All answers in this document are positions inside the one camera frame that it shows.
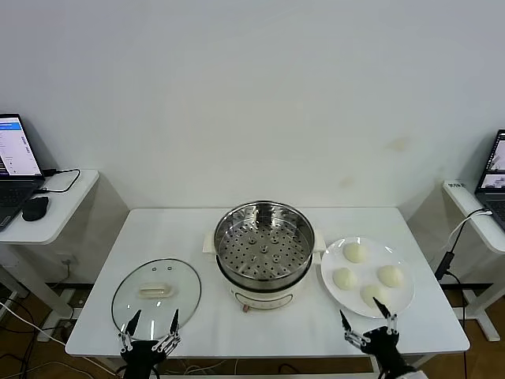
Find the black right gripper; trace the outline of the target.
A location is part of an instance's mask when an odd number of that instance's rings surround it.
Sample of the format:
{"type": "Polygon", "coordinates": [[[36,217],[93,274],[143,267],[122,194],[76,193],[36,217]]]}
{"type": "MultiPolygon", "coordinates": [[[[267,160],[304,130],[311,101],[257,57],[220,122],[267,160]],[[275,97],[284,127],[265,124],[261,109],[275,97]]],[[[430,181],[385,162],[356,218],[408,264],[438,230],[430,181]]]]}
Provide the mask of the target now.
{"type": "Polygon", "coordinates": [[[403,358],[397,350],[399,333],[397,330],[397,314],[390,310],[376,297],[372,298],[379,311],[387,321],[387,326],[375,328],[364,336],[355,332],[345,314],[340,310],[344,339],[361,351],[373,355],[383,371],[395,371],[403,367],[403,358]]]}

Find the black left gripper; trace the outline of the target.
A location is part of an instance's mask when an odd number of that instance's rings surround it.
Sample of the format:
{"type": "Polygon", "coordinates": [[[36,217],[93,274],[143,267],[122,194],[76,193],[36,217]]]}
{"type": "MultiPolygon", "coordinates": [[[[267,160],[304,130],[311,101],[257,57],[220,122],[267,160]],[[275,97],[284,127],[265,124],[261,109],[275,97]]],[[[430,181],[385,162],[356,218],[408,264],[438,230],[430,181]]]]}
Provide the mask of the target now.
{"type": "Polygon", "coordinates": [[[156,366],[166,359],[165,352],[172,352],[181,341],[179,336],[179,309],[175,310],[168,334],[158,343],[155,340],[133,340],[141,310],[120,330],[118,337],[122,343],[120,356],[125,362],[120,367],[124,379],[149,379],[152,374],[160,379],[156,366]]]}

